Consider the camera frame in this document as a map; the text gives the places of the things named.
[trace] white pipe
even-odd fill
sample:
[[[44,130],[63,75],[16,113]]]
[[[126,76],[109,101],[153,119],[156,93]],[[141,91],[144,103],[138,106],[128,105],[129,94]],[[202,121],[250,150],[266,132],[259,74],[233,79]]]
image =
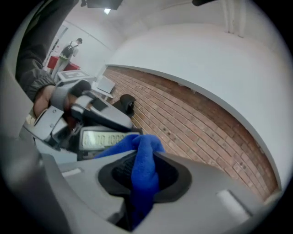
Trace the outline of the white pipe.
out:
[[[234,0],[228,0],[228,7],[230,13],[230,24],[229,24],[229,33],[234,33],[234,19],[235,19],[235,10],[234,10]]]
[[[221,0],[225,19],[225,32],[229,32],[227,0]]]
[[[239,37],[244,37],[244,29],[246,23],[246,2],[241,0],[240,2],[240,23],[239,23]]]

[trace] brick wall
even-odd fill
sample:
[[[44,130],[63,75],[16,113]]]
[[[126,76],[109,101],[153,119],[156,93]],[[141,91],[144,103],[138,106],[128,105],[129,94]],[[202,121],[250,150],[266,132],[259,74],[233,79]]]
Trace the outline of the brick wall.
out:
[[[157,135],[168,153],[215,166],[263,200],[277,189],[267,157],[250,133],[205,96],[168,79],[133,69],[108,67],[116,102],[136,98],[132,118],[144,133]]]

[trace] blue towel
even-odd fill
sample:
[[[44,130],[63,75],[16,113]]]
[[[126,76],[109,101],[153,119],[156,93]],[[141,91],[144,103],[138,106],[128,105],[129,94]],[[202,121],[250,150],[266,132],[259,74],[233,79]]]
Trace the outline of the blue towel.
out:
[[[160,191],[153,152],[165,152],[159,138],[152,135],[129,135],[113,147],[103,151],[95,158],[119,154],[132,149],[137,150],[131,172],[132,191],[130,202],[134,207],[131,213],[131,226],[134,229],[152,209],[153,196]]]

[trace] red object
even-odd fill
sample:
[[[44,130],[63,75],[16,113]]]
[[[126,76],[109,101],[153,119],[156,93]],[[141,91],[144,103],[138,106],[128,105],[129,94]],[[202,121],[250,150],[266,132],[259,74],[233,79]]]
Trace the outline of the red object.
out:
[[[54,69],[58,59],[59,59],[58,56],[51,56],[47,67],[50,69]],[[79,68],[80,68],[79,66],[73,63],[70,63],[65,67],[64,71],[78,70]]]

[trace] hand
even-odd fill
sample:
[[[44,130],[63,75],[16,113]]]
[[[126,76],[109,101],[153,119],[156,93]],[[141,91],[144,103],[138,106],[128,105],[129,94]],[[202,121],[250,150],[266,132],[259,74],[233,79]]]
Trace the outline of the hand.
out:
[[[40,114],[49,107],[49,102],[54,90],[55,86],[48,85],[37,93],[33,105],[33,112],[35,113],[36,117],[39,117]],[[76,101],[76,99],[77,97],[69,94],[64,104],[64,119],[67,121],[70,129],[74,128],[76,124],[75,119],[70,115],[70,107]]]

